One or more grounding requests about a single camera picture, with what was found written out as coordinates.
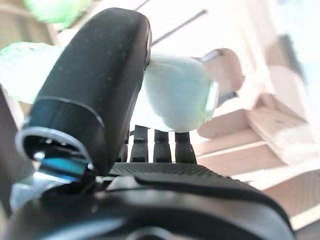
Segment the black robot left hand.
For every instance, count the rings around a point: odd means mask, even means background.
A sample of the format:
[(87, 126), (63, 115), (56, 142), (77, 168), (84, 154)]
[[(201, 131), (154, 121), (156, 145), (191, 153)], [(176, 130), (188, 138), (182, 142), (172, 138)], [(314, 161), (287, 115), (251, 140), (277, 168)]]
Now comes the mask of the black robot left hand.
[(219, 84), (151, 53), (143, 14), (109, 8), (65, 47), (15, 145), (39, 163), (12, 190), (5, 240), (294, 240), (260, 190), (199, 165), (190, 131)]

